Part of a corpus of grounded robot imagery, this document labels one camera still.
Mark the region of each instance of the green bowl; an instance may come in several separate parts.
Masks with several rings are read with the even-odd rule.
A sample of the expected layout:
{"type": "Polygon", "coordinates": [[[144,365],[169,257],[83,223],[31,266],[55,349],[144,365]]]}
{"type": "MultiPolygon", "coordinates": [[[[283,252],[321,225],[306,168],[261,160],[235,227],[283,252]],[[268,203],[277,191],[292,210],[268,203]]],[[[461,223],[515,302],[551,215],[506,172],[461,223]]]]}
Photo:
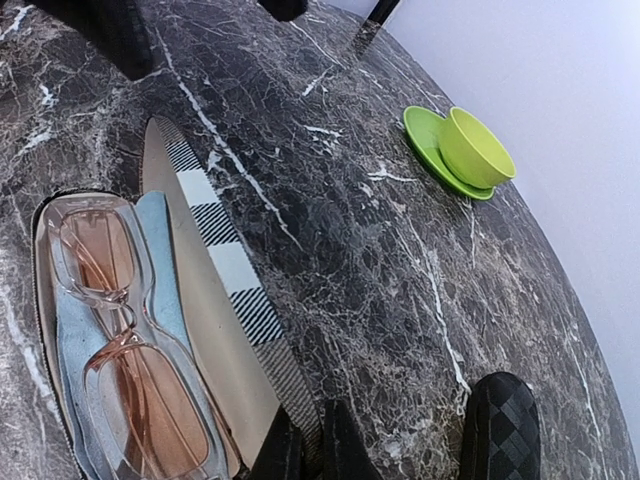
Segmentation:
{"type": "Polygon", "coordinates": [[[516,176],[516,166],[500,141],[462,108],[449,111],[438,135],[438,146],[453,174],[474,187],[495,187],[516,176]]]}

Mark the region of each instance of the green saucer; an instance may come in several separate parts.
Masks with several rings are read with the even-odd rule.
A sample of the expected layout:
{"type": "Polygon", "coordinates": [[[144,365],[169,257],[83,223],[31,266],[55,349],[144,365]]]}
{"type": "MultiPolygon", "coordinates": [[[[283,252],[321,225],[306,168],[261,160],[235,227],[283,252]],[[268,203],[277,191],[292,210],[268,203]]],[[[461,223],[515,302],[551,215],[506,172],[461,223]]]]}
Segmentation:
{"type": "Polygon", "coordinates": [[[476,188],[459,180],[442,160],[438,148],[438,130],[444,118],[422,107],[408,107],[404,111],[404,125],[425,167],[456,192],[475,200],[489,200],[495,188],[476,188]]]}

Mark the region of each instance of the black marble countertop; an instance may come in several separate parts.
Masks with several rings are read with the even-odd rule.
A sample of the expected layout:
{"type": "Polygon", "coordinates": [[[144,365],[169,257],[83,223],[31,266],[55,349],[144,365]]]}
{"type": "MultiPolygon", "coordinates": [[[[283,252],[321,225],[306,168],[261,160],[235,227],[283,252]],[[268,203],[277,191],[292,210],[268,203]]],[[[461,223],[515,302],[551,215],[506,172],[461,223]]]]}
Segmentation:
{"type": "Polygon", "coordinates": [[[52,191],[135,195],[145,121],[206,162],[318,401],[345,398],[385,479],[451,479],[472,385],[533,388],[543,478],[638,479],[587,318],[512,185],[473,203],[414,159],[401,114],[451,105],[386,33],[312,5],[144,0],[159,62],[127,82],[31,7],[0,22],[0,465],[70,479],[34,324],[29,224],[52,191]]]}

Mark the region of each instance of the white background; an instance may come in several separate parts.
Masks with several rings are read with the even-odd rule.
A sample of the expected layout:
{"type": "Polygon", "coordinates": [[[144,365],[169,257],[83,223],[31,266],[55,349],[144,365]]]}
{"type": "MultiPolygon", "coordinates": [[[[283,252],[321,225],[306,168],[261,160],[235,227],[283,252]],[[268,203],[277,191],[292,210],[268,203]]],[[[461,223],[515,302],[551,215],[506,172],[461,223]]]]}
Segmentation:
{"type": "Polygon", "coordinates": [[[638,451],[640,1],[403,0],[386,28],[516,160],[638,451]]]}

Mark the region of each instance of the striped fabric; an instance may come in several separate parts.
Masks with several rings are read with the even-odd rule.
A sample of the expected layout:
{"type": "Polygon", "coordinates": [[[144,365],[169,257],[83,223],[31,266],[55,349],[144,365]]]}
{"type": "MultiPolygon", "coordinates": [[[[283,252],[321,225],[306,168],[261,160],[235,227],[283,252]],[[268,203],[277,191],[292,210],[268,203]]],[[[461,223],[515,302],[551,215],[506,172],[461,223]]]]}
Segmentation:
{"type": "Polygon", "coordinates": [[[322,467],[322,430],[313,397],[282,324],[206,172],[180,130],[154,117],[209,256],[258,361],[291,421],[302,431],[311,478],[322,467]]]}

